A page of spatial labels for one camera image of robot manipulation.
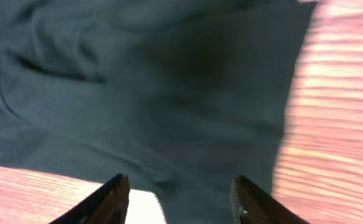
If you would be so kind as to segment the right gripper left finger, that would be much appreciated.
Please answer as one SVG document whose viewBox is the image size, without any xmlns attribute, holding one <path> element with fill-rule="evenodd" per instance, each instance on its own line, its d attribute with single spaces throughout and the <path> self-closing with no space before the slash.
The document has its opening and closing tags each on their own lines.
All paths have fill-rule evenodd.
<svg viewBox="0 0 363 224">
<path fill-rule="evenodd" d="M 128 176 L 117 174 L 50 224 L 125 224 L 129 194 Z"/>
</svg>

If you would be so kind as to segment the black t-shirt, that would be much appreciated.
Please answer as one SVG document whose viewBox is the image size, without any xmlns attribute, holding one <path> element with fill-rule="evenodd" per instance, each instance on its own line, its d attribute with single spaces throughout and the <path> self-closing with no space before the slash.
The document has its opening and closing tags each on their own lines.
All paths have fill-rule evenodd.
<svg viewBox="0 0 363 224">
<path fill-rule="evenodd" d="M 0 166 L 154 192 L 169 223 L 232 223 L 271 192 L 314 2 L 0 0 Z"/>
</svg>

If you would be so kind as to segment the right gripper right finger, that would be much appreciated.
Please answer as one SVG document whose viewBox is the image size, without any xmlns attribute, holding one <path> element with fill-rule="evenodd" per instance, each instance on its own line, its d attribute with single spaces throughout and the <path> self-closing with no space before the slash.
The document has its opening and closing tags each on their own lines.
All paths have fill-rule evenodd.
<svg viewBox="0 0 363 224">
<path fill-rule="evenodd" d="M 232 180 L 230 203 L 235 224 L 309 224 L 243 175 Z"/>
</svg>

